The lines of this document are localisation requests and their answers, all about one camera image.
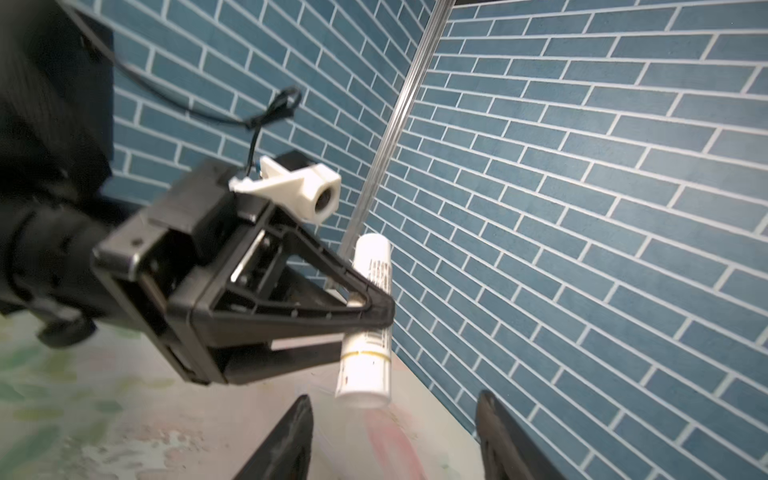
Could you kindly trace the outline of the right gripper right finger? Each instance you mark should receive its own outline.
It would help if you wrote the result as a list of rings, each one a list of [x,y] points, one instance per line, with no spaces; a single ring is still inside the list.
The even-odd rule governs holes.
[[[475,424],[485,479],[565,479],[490,390],[479,393]]]

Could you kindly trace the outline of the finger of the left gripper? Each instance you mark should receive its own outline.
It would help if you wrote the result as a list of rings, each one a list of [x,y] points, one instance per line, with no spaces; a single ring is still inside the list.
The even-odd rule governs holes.
[[[246,385],[337,364],[341,357],[342,339],[342,334],[327,334],[234,347],[227,351],[222,376],[228,384]]]
[[[215,259],[170,295],[167,319],[205,348],[349,333],[363,323],[348,305],[384,293],[313,234],[290,222],[244,224]]]

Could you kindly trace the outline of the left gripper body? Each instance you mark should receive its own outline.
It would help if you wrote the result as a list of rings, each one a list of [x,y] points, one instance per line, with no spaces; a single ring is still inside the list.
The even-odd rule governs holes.
[[[136,327],[186,381],[228,384],[230,348],[205,348],[187,327],[173,326],[167,304],[196,267],[210,264],[244,224],[301,224],[272,201],[233,193],[232,164],[207,159],[159,200],[140,210],[94,250],[99,280]]]

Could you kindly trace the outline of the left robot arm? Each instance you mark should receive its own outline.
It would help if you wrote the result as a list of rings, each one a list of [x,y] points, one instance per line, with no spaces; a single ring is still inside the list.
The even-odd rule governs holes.
[[[1,309],[66,349],[144,334],[185,381],[243,385],[337,362],[396,305],[310,232],[340,176],[304,153],[204,159],[148,207],[101,188],[113,154],[108,27],[60,1],[1,5]]]

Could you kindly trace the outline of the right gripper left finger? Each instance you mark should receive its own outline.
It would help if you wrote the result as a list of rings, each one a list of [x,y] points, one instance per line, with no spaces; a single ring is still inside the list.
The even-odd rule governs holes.
[[[312,454],[314,416],[310,397],[299,396],[234,480],[306,480]]]

